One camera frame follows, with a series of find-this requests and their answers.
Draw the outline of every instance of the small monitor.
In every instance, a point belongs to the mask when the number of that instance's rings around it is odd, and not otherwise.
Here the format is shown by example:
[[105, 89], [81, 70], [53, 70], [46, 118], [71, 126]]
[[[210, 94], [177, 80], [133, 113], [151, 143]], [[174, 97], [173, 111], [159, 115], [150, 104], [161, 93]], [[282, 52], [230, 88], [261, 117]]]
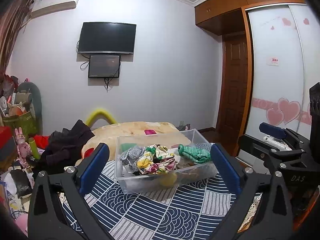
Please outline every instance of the small monitor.
[[89, 78], [118, 78], [120, 55], [91, 55]]

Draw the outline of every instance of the plastic storage box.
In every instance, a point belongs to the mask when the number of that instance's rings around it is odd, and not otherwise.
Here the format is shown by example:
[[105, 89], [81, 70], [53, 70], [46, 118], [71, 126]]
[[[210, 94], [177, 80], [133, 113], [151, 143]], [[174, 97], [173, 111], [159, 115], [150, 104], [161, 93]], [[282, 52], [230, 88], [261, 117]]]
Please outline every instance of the plastic storage box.
[[115, 178], [125, 194], [142, 193], [178, 187], [181, 185], [196, 182], [217, 174], [213, 162], [196, 164], [194, 166], [179, 170], [170, 171], [167, 174], [140, 175], [128, 173], [122, 166], [120, 156], [123, 152], [122, 144], [137, 144], [148, 147], [153, 144], [161, 144], [170, 148], [178, 147], [178, 144], [185, 146], [206, 149], [210, 152], [211, 144], [196, 130], [181, 131], [175, 133], [162, 133], [142, 136], [120, 136], [116, 145]]

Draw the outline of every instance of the green bag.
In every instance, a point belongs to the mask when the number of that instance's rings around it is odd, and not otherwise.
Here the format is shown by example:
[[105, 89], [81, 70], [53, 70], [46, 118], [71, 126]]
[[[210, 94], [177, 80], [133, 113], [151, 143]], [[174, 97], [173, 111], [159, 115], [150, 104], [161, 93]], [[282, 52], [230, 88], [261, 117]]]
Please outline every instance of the green bag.
[[38, 133], [36, 120], [32, 117], [30, 111], [20, 116], [3, 117], [2, 121], [5, 126], [11, 128], [13, 135], [15, 135], [14, 129], [19, 129], [19, 127], [21, 127], [22, 133], [26, 137], [26, 141], [29, 139], [29, 134], [34, 135]]

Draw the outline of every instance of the black cable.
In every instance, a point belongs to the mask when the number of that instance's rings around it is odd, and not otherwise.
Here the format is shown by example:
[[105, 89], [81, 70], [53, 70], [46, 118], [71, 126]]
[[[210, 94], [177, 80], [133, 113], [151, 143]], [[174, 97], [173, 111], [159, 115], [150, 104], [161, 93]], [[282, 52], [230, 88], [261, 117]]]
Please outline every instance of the black cable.
[[112, 78], [109, 80], [109, 78], [104, 78], [104, 83], [106, 84], [106, 87], [107, 87], [107, 91], [108, 91], [108, 87], [109, 87], [109, 83], [112, 81], [112, 79], [114, 78], [114, 76], [117, 74], [117, 72], [119, 72], [119, 76], [120, 76], [120, 70], [121, 70], [121, 55], [119, 55], [120, 57], [120, 63], [119, 63], [119, 69], [115, 72], [115, 74], [112, 76]]
[[89, 66], [89, 60], [87, 60], [86, 62], [82, 63], [82, 64], [80, 65], [80, 69], [81, 69], [81, 70], [85, 70], [88, 66]]
[[14, 215], [15, 213], [17, 213], [17, 212], [28, 214], [27, 211], [24, 211], [24, 210], [16, 210], [16, 211], [13, 211], [13, 212], [11, 213], [11, 216], [13, 216], [13, 215]]
[[81, 53], [78, 52], [78, 45], [79, 45], [79, 41], [77, 42], [77, 53], [78, 53], [78, 54], [81, 54]]

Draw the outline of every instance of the wooden door frame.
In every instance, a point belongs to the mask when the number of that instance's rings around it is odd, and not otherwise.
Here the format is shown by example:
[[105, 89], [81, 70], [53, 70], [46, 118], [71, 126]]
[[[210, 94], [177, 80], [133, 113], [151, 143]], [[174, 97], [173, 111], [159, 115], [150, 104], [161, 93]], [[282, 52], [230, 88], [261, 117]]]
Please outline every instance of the wooden door frame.
[[[263, 6], [263, 5], [270, 5], [270, 4], [278, 4], [278, 3], [303, 3], [305, 4], [304, 0], [270, 0], [265, 2], [259, 2], [255, 4], [250, 4], [241, 7], [243, 19], [244, 19], [244, 27], [245, 27], [245, 35], [247, 40], [247, 52], [248, 52], [248, 79], [247, 79], [247, 92], [245, 97], [244, 103], [244, 112], [242, 117], [242, 122], [239, 130], [238, 139], [241, 135], [244, 134], [245, 129], [247, 127], [248, 119], [249, 119], [249, 112], [251, 106], [251, 99], [252, 99], [252, 89], [253, 89], [253, 44], [252, 44], [252, 35], [251, 29], [249, 26], [248, 15], [246, 9]], [[221, 124], [221, 111], [222, 111], [222, 99], [224, 97], [224, 90], [225, 90], [225, 68], [226, 68], [226, 47], [224, 36], [222, 36], [222, 82], [221, 82], [221, 93], [220, 93], [220, 102], [219, 102], [219, 111], [218, 111], [218, 118], [217, 118], [217, 130], [219, 131], [220, 124]], [[239, 152], [239, 146], [236, 144], [235, 149], [231, 153], [232, 156], [237, 156]]]

